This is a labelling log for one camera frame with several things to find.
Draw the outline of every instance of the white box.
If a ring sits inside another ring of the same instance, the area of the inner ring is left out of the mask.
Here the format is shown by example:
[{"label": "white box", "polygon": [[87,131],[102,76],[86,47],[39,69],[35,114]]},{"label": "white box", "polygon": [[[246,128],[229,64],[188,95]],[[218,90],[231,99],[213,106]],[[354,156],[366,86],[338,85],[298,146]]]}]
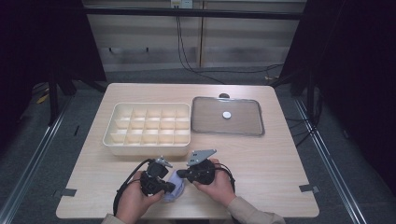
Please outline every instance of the white box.
[{"label": "white box", "polygon": [[189,105],[119,103],[103,143],[118,156],[184,156],[190,140]]}]

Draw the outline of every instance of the metal tray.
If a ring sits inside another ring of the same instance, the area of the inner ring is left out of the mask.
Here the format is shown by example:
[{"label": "metal tray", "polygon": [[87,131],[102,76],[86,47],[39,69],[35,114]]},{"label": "metal tray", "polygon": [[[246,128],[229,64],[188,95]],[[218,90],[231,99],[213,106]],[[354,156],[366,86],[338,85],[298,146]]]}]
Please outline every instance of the metal tray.
[{"label": "metal tray", "polygon": [[191,129],[197,133],[263,135],[259,102],[248,99],[195,97],[192,100]]}]

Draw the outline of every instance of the white round object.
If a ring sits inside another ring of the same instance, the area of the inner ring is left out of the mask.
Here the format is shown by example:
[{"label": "white round object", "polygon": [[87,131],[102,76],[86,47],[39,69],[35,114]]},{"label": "white round object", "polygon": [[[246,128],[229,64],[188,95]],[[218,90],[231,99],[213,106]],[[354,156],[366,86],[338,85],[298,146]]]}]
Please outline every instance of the white round object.
[{"label": "white round object", "polygon": [[225,111],[225,112],[223,113],[223,117],[224,117],[225,119],[230,119],[230,118],[231,118],[231,113],[228,112],[228,111]]}]

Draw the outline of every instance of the power outlet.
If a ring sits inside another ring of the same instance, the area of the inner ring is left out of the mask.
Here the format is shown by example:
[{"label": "power outlet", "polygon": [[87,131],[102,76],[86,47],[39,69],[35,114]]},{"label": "power outlet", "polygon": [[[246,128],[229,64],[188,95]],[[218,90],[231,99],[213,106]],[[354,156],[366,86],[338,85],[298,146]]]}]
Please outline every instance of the power outlet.
[{"label": "power outlet", "polygon": [[192,0],[181,0],[182,8],[192,8]]},{"label": "power outlet", "polygon": [[171,8],[181,8],[181,0],[171,0]]}]

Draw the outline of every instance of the sleeve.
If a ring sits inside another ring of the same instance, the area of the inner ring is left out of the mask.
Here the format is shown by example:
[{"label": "sleeve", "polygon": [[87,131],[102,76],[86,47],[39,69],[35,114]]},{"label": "sleeve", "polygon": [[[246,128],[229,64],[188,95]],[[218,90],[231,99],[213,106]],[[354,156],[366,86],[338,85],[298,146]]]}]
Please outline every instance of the sleeve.
[{"label": "sleeve", "polygon": [[103,219],[102,224],[125,224],[118,218],[114,217],[111,214],[107,214],[105,219]]},{"label": "sleeve", "polygon": [[241,223],[247,224],[285,224],[283,217],[275,213],[258,210],[241,197],[234,198],[227,207],[231,215]]}]

